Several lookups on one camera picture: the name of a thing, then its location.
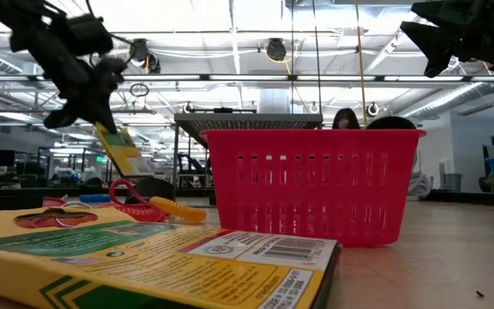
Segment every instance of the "desk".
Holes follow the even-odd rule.
[[[344,249],[328,308],[494,308],[494,207],[408,203],[397,243]]]

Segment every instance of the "table surface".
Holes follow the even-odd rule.
[[[440,307],[494,308],[494,207],[408,203],[397,243],[343,250],[328,308]]]

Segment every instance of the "person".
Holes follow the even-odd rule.
[[[334,116],[333,130],[336,129],[361,129],[358,117],[351,108],[343,108]]]

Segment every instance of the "red plastic basket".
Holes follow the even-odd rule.
[[[422,130],[208,130],[223,228],[386,245]]]

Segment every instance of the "barcode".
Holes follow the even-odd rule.
[[[262,254],[264,257],[291,258],[301,261],[311,261],[317,258],[324,243],[321,240],[311,239],[281,239],[278,240],[268,251]]]

